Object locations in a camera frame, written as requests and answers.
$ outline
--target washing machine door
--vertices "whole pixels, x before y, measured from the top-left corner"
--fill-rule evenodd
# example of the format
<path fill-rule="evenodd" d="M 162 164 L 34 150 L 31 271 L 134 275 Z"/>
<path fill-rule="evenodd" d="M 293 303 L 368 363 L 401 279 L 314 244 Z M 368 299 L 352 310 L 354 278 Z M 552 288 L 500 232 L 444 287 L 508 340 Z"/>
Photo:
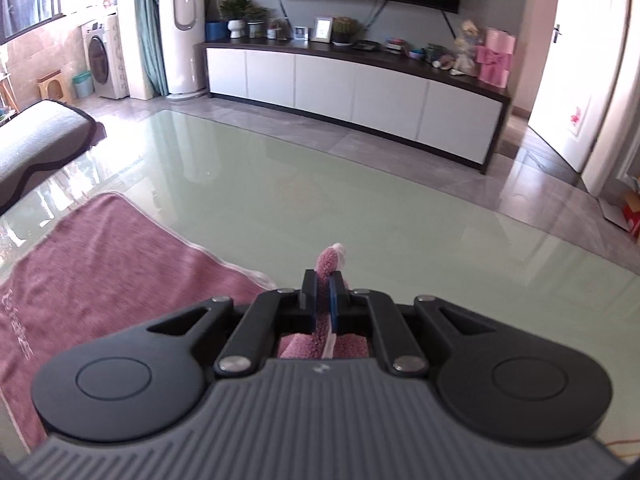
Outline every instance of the washing machine door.
<path fill-rule="evenodd" d="M 88 45 L 89 69 L 96 82 L 101 85 L 109 80 L 109 58 L 107 49 L 99 36 L 94 36 Z"/>

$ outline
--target teal trash can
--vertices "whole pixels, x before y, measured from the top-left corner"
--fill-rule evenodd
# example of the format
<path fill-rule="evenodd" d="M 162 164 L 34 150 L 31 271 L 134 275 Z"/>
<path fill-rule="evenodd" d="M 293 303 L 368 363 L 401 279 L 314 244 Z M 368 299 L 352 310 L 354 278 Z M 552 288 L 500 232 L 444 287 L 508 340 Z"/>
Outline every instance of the teal trash can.
<path fill-rule="evenodd" d="M 74 82 L 74 89 L 76 90 L 76 97 L 82 99 L 94 93 L 94 80 L 91 77 L 91 71 L 87 70 L 77 76 L 73 77 L 71 81 Z"/>

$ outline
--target door handle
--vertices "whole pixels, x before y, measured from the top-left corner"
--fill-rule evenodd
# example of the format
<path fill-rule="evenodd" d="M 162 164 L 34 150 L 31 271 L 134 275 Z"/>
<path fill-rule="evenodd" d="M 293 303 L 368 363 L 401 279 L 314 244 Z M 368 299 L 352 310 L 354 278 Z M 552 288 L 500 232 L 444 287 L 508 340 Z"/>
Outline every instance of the door handle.
<path fill-rule="evenodd" d="M 554 27 L 554 43 L 558 42 L 558 36 L 562 36 L 562 32 L 560 32 L 560 25 L 556 25 Z"/>

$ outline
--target tv cabinet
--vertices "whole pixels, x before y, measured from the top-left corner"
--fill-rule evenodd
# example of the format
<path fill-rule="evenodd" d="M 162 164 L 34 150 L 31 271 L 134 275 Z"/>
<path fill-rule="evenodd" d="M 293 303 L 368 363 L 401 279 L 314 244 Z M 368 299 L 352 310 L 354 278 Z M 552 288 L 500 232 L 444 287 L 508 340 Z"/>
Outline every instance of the tv cabinet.
<path fill-rule="evenodd" d="M 482 173 L 511 104 L 505 90 L 386 52 L 248 38 L 202 47 L 212 97 L 342 124 Z"/>

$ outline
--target dark wooden countertop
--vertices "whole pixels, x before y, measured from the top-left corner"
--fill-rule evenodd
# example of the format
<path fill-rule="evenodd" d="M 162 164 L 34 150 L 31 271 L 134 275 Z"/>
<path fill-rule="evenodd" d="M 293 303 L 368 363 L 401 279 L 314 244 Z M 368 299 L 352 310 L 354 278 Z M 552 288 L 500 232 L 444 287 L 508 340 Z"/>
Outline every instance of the dark wooden countertop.
<path fill-rule="evenodd" d="M 330 57 L 332 59 L 341 59 L 343 61 L 352 61 L 389 70 L 396 70 L 409 75 L 431 79 L 457 88 L 462 88 L 475 94 L 480 94 L 489 99 L 500 101 L 503 104 L 511 102 L 511 96 L 506 89 L 497 88 L 487 85 L 478 79 L 466 75 L 453 76 L 445 70 L 439 70 L 425 63 L 424 61 L 416 61 L 406 56 L 398 56 L 397 54 L 389 54 L 387 52 L 363 52 L 354 50 L 350 47 L 335 46 L 330 43 L 317 43 L 314 41 L 301 40 L 268 40 L 267 38 L 258 38 L 250 40 L 249 38 L 239 38 L 232 40 L 213 41 L 211 43 L 202 43 L 204 48 L 242 48 L 247 50 L 272 50 L 274 52 L 287 52 L 290 54 L 307 54 L 310 56 Z"/>

